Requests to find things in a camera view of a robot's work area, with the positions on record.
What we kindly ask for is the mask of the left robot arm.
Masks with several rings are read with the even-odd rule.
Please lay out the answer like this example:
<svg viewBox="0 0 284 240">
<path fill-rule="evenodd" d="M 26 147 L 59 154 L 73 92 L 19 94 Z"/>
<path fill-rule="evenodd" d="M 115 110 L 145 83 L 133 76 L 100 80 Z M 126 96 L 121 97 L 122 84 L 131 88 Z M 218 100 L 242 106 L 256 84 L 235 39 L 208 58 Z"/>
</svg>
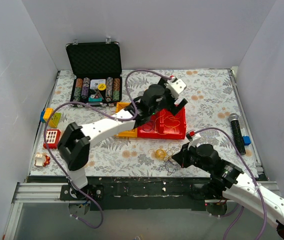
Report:
<svg viewBox="0 0 284 240">
<path fill-rule="evenodd" d="M 83 125 L 70 123 L 61 136 L 57 149 L 67 165 L 71 194 L 77 200 L 88 196 L 85 165 L 91 148 L 111 136 L 146 124 L 163 109 L 175 116 L 187 104 L 186 99 L 175 104 L 186 87 L 186 83 L 176 77 L 173 80 L 161 78 L 157 84 L 150 85 L 142 96 L 136 97 L 127 107 L 109 118 Z"/>
</svg>

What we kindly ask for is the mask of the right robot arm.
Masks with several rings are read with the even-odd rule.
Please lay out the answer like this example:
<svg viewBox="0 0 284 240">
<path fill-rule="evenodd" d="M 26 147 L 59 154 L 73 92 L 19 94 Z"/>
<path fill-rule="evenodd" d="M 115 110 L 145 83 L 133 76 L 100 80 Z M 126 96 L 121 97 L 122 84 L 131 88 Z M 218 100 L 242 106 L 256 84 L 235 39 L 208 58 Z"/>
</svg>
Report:
<svg viewBox="0 0 284 240">
<path fill-rule="evenodd" d="M 184 144 L 172 156 L 182 168 L 195 166 L 210 174 L 203 191 L 214 199 L 226 198 L 250 210 L 276 228 L 284 239 L 284 198 L 265 188 L 256 186 L 253 179 L 238 166 L 220 158 L 210 144 L 189 146 Z"/>
</svg>

